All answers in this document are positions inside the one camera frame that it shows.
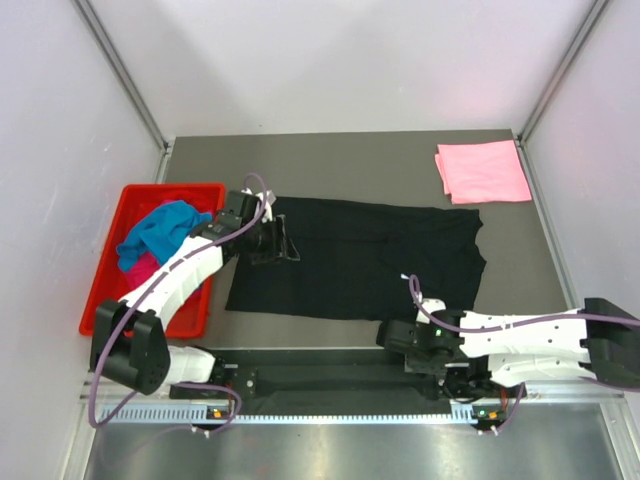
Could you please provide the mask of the black t shirt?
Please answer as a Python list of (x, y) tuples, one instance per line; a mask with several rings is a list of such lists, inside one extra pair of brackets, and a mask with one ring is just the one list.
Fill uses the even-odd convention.
[(476, 210), (401, 207), (281, 197), (297, 261), (253, 265), (239, 259), (229, 311), (336, 320), (411, 320), (407, 279), (424, 296), (470, 310), (486, 265)]

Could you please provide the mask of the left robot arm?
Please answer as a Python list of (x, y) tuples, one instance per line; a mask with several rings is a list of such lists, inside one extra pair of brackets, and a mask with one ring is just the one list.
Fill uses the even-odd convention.
[(100, 304), (91, 372), (143, 395), (179, 383), (192, 383), (205, 396), (220, 394), (227, 374), (216, 357), (169, 345), (166, 331), (183, 304), (231, 259), (253, 265), (299, 260), (284, 215), (272, 211), (275, 201), (270, 190), (230, 192), (225, 207), (195, 226), (158, 272), (120, 300)]

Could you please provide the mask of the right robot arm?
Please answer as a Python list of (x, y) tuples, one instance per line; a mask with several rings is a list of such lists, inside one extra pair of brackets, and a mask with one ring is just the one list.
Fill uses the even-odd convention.
[(639, 320), (603, 298), (543, 316), (485, 315), (426, 300), (413, 322), (383, 323), (376, 342), (453, 398), (532, 381), (639, 387)]

